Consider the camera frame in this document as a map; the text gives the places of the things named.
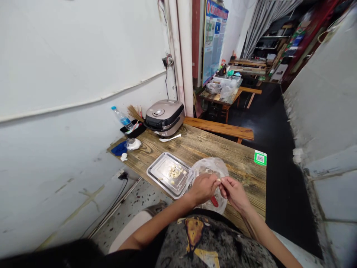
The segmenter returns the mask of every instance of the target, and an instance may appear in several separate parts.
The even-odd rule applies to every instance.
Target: floor
[[[280,87],[263,83],[260,89],[263,93],[255,95],[249,109],[243,106],[247,106],[250,95],[241,95],[239,108],[234,104],[229,109],[228,124],[253,129],[254,141],[243,140],[242,144],[268,155],[268,226],[322,259],[304,178],[292,161],[295,145]],[[236,141],[230,136],[220,136]]]
[[[165,201],[167,204],[172,203],[172,200],[167,195],[142,179],[114,215],[92,237],[92,240],[104,254],[108,254],[110,245],[128,222],[140,211],[156,205],[160,200]]]

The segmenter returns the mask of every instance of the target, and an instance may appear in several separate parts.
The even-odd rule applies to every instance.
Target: water bottle
[[[127,115],[121,111],[118,111],[115,106],[112,107],[112,110],[116,113],[120,123],[122,123],[128,130],[132,130],[134,128],[133,123],[130,121]]]

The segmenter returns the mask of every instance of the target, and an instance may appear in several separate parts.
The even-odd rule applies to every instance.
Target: poster
[[[227,9],[213,0],[206,0],[205,31],[203,35],[203,86],[218,70],[227,18]]]

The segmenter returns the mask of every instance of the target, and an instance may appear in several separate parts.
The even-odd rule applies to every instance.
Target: green sticker
[[[254,153],[254,162],[256,164],[259,164],[261,166],[266,166],[267,165],[267,154],[263,153],[261,151],[255,150]]]

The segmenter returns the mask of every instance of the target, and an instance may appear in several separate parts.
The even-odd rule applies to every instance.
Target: white spoon
[[[181,134],[175,136],[175,137],[172,137],[171,139],[159,139],[160,141],[162,142],[167,142],[167,141],[170,141],[170,140],[173,140],[174,138],[178,138],[178,137],[181,137]]]

